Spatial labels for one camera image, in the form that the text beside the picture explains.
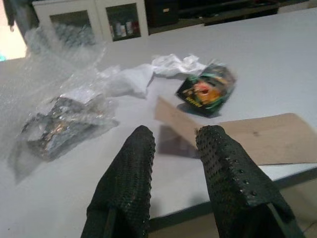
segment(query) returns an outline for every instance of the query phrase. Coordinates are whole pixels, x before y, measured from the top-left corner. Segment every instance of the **cardboard sheet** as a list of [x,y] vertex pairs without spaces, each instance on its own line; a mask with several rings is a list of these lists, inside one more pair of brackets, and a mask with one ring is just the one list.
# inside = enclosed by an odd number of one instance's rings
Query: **cardboard sheet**
[[[202,125],[162,98],[158,99],[155,118],[196,146],[196,130]],[[317,134],[296,114],[228,121],[219,125],[258,165],[317,163]]]

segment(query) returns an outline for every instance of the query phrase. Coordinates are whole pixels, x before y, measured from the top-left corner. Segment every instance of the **white cabinet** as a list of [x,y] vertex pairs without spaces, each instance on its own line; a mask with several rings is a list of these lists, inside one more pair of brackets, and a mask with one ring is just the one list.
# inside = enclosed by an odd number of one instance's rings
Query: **white cabinet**
[[58,23],[87,28],[96,41],[148,36],[144,0],[42,0],[33,6],[40,24],[55,37],[60,37]]

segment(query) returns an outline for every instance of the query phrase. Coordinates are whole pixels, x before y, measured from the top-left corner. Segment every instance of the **table surface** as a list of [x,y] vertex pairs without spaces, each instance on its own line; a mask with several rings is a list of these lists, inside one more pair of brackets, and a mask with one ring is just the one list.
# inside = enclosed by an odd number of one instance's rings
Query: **table surface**
[[[190,115],[197,122],[216,124],[293,112],[317,129],[316,21],[317,9],[309,9],[178,29],[111,44],[101,64],[132,67],[150,62],[152,55],[170,53],[179,57],[195,54],[203,63],[216,58],[228,63],[238,79],[237,87],[218,117]],[[4,83],[9,83],[17,61],[0,63]],[[160,137],[162,123],[154,120],[154,105],[157,95],[180,104],[174,96],[180,84],[178,79],[156,77],[147,100],[118,98],[118,127],[41,164],[19,184],[5,162],[0,162],[1,237],[80,237],[97,182],[134,128],[148,126],[157,144],[168,139]],[[260,166],[272,180],[315,167],[317,164]],[[199,159],[156,152],[152,187],[151,218],[209,200]]]

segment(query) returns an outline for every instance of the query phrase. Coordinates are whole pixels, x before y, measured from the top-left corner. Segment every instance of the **floor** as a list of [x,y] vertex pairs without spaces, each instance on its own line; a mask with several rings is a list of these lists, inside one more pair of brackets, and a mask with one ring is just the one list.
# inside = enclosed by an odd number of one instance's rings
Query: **floor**
[[[306,238],[317,238],[317,179],[282,190]],[[213,214],[161,229],[149,238],[218,238]]]
[[25,43],[19,29],[15,26],[11,32],[7,25],[3,1],[0,0],[0,56],[7,60],[25,57]]

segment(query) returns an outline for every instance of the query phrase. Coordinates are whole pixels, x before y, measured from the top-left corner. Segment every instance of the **white table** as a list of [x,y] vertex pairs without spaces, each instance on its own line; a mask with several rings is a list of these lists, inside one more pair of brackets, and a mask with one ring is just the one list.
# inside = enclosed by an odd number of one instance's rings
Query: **white table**
[[[238,82],[220,116],[202,124],[294,112],[317,128],[317,9],[250,19],[210,27],[194,26],[111,45],[104,64],[124,67],[150,62],[151,55],[193,53],[207,63],[227,62]],[[0,63],[2,83],[9,83],[16,61]],[[42,164],[15,184],[12,172],[0,164],[0,236],[6,238],[80,237],[86,208],[97,182],[126,137],[140,124],[159,140],[161,123],[153,119],[157,95],[174,105],[177,79],[155,78],[148,99],[119,98],[120,125],[85,141],[63,157]],[[317,164],[261,166],[272,179],[287,179]],[[151,218],[170,215],[209,200],[198,159],[156,153],[153,167]]]

